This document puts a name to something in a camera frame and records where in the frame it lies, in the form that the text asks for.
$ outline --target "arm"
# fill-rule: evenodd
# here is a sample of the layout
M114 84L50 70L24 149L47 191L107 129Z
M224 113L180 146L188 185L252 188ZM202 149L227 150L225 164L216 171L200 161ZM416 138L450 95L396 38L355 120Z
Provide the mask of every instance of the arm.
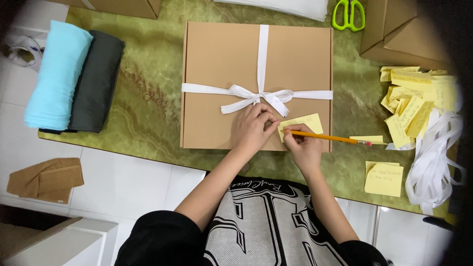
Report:
M272 124L264 130L264 123L268 120ZM235 176L264 146L279 124L265 104L249 105L240 112L232 125L233 149L179 204L175 212L190 218L203 231Z
M359 240L320 170L322 141L312 137L293 136L290 130L312 132L305 124L284 127L284 142L292 153L309 187L314 212L320 222L338 243Z

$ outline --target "light blue fabric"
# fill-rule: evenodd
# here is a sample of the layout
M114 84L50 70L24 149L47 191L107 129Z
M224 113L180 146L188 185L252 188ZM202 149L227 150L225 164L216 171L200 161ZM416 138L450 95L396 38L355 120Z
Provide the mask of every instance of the light blue fabric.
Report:
M51 20L38 84L25 110L26 126L67 129L77 79L92 39L79 27Z

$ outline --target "scissors handle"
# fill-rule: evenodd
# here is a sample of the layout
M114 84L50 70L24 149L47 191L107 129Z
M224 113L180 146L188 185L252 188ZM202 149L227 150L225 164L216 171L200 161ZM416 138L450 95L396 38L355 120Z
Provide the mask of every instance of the scissors handle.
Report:
M335 16L337 14L337 8L338 6L342 4L343 5L343 25L340 26L337 24L335 20ZM361 16L361 27L355 27L353 24L354 17L355 17L355 7L359 9L360 16ZM348 10L350 10L350 19L348 18ZM333 16L332 16L332 26L338 30L344 30L346 28L349 28L352 32L357 32L365 28L365 10L363 9L363 6L358 2L358 0L340 0L340 2L337 3L335 6L335 9L333 10Z

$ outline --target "rolled fabric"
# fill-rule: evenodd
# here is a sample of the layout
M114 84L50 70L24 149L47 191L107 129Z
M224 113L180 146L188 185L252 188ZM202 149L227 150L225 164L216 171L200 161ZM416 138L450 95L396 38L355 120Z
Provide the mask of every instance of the rolled fabric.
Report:
M38 84L25 110L26 126L67 129L74 89L92 39L79 27L51 20Z
M89 33L94 40L77 82L69 129L98 133L110 110L125 43L104 32Z

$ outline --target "black sleeve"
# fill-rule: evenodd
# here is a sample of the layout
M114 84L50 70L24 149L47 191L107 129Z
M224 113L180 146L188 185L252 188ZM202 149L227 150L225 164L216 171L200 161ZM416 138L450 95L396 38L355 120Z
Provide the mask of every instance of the black sleeve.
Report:
M201 264L201 237L199 227L180 213L147 213L136 221L115 265Z
M350 240L340 244L354 265L388 266L383 255L373 246L359 240Z

